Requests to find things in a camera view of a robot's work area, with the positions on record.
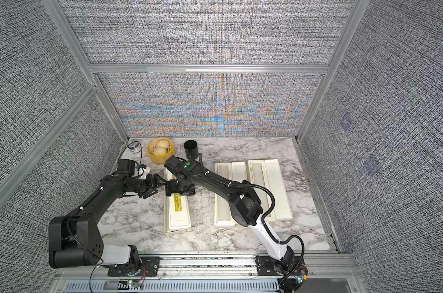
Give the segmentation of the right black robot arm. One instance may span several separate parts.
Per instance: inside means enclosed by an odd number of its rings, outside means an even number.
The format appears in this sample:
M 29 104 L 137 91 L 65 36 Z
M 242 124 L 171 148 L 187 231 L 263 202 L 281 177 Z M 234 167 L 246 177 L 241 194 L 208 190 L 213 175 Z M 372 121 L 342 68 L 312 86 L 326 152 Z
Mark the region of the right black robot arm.
M 201 186 L 224 199 L 232 218 L 242 227 L 253 230 L 275 266 L 279 267 L 280 274 L 290 275 L 304 265 L 303 240 L 295 234 L 282 240 L 267 222 L 267 216 L 276 205 L 275 196 L 269 189 L 247 180 L 241 183 L 229 180 L 210 171 L 195 158 L 184 160 L 171 156 L 164 166 L 176 177 L 172 193 L 194 195 L 193 188 Z

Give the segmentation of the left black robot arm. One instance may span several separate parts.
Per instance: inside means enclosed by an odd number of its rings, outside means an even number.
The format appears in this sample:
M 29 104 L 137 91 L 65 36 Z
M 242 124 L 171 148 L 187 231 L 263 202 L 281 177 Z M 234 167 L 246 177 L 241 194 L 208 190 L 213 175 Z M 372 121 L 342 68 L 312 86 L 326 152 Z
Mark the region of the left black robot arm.
M 158 174 L 135 176 L 135 161 L 119 160 L 118 169 L 103 177 L 97 189 L 66 216 L 48 225 L 49 265 L 53 269 L 79 266 L 116 266 L 139 270 L 142 266 L 134 245 L 105 244 L 98 222 L 110 205 L 127 193 L 147 199 L 167 183 Z

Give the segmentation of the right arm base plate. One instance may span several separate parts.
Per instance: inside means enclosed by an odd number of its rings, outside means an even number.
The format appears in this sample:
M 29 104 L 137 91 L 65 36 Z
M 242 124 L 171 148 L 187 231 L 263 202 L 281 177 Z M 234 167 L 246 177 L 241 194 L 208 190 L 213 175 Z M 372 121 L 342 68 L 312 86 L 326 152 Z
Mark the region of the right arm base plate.
M 284 266 L 281 261 L 275 260 L 267 255 L 255 256 L 254 260 L 256 262 L 258 276 L 285 276 L 293 269 L 294 271 L 291 276 L 307 275 L 309 273 L 304 261 L 302 261 L 301 264 L 296 267 L 297 263 L 299 262 L 298 255 L 295 255 L 292 258 L 292 261 L 286 266 Z

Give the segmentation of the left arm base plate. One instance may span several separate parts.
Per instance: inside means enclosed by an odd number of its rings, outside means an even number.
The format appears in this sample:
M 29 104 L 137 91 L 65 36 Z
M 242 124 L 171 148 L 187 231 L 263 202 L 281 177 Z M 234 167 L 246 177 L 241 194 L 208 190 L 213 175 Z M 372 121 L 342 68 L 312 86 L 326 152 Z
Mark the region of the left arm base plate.
M 109 267 L 108 277 L 156 277 L 160 267 L 161 258 L 158 256 L 141 256 L 140 265 L 131 268 L 127 264 L 115 264 Z

